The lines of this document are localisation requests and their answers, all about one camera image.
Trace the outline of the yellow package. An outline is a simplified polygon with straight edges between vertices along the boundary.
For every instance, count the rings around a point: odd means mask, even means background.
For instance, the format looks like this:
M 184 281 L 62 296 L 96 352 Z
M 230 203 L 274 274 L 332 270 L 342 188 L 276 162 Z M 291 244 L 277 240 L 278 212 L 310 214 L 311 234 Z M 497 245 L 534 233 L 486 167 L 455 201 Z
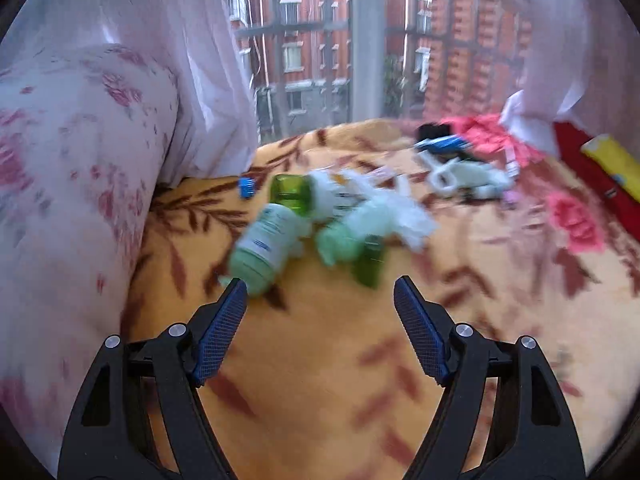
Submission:
M 608 134 L 600 134 L 580 148 L 596 162 L 636 202 L 640 200 L 640 165 L 622 144 Z

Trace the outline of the blue white packet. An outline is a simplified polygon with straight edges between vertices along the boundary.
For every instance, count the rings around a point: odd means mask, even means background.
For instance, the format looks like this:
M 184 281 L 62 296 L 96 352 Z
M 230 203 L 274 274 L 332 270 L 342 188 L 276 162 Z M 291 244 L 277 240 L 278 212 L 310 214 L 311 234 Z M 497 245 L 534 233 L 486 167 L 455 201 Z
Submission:
M 418 152 L 430 152 L 432 154 L 452 154 L 466 150 L 470 144 L 462 136 L 450 134 L 435 139 L 423 139 L 413 145 Z

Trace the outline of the floral pink quilt roll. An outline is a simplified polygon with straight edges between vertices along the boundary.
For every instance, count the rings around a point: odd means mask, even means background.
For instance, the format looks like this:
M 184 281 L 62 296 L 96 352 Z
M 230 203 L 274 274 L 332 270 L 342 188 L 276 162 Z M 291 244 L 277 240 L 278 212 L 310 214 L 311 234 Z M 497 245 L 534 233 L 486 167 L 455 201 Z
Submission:
M 47 471 L 119 330 L 177 110 L 171 71 L 120 44 L 1 74 L 1 404 Z

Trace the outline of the window frame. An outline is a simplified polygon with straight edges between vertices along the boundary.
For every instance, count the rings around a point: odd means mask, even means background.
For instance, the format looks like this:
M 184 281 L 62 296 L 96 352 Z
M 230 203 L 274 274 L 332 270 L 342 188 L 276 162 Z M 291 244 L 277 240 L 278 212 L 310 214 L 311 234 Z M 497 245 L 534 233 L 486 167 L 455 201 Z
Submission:
M 226 0 L 262 142 L 372 118 L 497 113 L 525 0 Z

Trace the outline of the green capped white bottle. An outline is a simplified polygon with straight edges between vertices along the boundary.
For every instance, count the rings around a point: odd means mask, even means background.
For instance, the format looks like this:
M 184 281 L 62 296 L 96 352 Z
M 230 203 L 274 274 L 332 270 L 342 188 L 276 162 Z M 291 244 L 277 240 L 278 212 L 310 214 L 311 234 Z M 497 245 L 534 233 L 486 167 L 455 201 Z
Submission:
M 316 169 L 308 174 L 276 174 L 270 183 L 269 201 L 313 222 L 324 223 L 344 217 L 364 198 L 345 177 Z

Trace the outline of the small blue cap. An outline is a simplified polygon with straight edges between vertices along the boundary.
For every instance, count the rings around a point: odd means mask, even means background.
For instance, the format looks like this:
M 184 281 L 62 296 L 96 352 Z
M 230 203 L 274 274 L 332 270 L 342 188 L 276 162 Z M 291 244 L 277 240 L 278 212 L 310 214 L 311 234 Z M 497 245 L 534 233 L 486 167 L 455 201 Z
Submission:
M 242 200 L 250 200 L 255 196 L 255 181 L 250 177 L 239 178 L 239 196 Z

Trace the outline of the sheer pink curtain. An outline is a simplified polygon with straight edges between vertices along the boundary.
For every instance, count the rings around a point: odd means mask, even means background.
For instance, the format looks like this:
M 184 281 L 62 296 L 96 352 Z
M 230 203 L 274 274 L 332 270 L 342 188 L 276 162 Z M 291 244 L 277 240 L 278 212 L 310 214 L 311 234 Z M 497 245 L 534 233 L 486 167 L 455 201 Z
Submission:
M 1 62 L 108 42 L 152 56 L 177 78 L 165 182 L 248 169 L 259 136 L 224 0 L 26 0 L 1 40 Z

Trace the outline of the light green bottle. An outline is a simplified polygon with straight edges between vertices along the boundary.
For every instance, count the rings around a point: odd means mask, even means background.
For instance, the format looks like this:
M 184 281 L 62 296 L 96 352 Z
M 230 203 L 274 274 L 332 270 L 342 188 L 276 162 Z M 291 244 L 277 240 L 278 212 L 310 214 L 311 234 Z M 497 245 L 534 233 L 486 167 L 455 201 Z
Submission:
M 292 209 L 267 204 L 234 244 L 228 271 L 218 278 L 219 283 L 226 286 L 238 278 L 251 297 L 268 292 L 288 259 L 302 254 L 303 239 L 310 235 L 311 227 L 309 218 Z

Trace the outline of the red pillow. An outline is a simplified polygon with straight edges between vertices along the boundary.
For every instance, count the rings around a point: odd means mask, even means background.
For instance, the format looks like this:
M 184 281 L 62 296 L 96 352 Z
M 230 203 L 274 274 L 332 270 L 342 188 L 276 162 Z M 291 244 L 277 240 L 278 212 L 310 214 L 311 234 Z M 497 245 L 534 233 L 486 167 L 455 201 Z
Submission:
M 555 122 L 553 128 L 562 162 L 600 198 L 604 208 L 627 233 L 639 240 L 639 202 L 580 150 L 589 140 L 587 133 L 570 122 Z

